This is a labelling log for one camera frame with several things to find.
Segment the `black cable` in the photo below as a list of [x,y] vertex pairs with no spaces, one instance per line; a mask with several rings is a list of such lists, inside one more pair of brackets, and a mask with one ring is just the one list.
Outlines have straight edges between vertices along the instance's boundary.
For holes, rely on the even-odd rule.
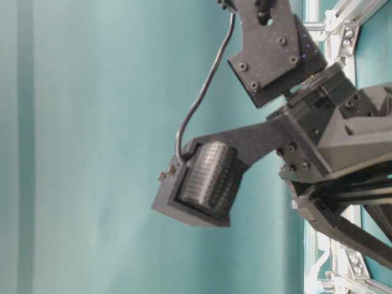
[[185,160],[183,158],[183,154],[181,151],[181,145],[182,145],[182,140],[183,140],[183,135],[185,132],[185,128],[188,125],[191,117],[194,115],[196,109],[199,107],[199,105],[201,104],[201,102],[204,99],[204,96],[208,90],[209,84],[211,84],[211,81],[213,80],[213,77],[215,75],[216,70],[219,67],[219,64],[222,61],[222,57],[223,54],[225,52],[225,49],[227,47],[227,44],[229,43],[230,39],[232,38],[233,35],[233,30],[234,30],[234,24],[235,24],[235,14],[232,13],[231,17],[230,17],[230,26],[228,29],[228,33],[226,35],[226,38],[224,39],[222,45],[220,46],[220,49],[218,51],[218,54],[215,58],[215,61],[213,63],[213,66],[207,76],[206,81],[204,82],[203,86],[202,86],[202,90],[200,91],[197,99],[195,100],[195,102],[192,104],[192,106],[190,107],[188,114],[186,115],[186,117],[184,118],[183,122],[181,123],[181,126],[179,127],[179,130],[177,132],[177,136],[176,136],[176,146],[175,146],[175,154],[176,154],[176,158],[177,161],[180,164],[184,164]]

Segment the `silver metal bracket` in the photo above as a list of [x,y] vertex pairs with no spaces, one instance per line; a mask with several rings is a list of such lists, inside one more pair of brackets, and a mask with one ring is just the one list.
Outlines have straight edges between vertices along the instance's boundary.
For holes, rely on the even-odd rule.
[[[318,7],[308,0],[311,7]],[[339,0],[333,9],[325,12],[323,22],[315,19],[305,23],[316,42],[324,42],[325,57],[330,65],[340,62],[346,76],[355,85],[355,47],[360,27],[370,19],[387,0]]]

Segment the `black cylindrical roller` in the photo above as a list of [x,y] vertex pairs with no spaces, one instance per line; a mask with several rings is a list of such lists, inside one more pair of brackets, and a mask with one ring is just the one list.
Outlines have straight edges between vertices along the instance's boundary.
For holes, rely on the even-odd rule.
[[179,199],[213,217],[228,214],[244,169],[237,150],[214,141],[198,148],[179,193]]

